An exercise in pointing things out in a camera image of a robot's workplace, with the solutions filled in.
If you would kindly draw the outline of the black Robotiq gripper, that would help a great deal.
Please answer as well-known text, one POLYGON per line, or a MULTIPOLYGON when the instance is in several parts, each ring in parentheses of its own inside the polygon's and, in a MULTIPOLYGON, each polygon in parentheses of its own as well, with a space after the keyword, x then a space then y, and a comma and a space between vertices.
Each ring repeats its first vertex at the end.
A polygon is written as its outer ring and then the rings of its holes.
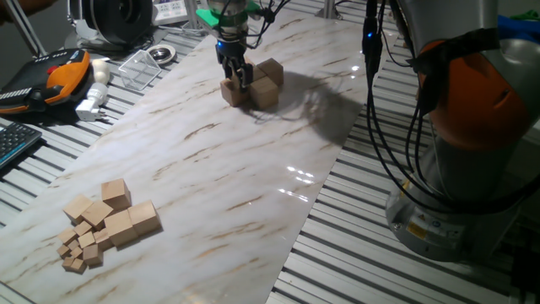
POLYGON ((236 70, 238 86, 242 93, 247 92, 253 81, 253 65, 245 63, 244 55, 246 47, 240 42, 217 41, 215 46, 218 63, 222 65, 224 75, 227 79, 232 79, 235 72, 234 61, 244 63, 236 70))

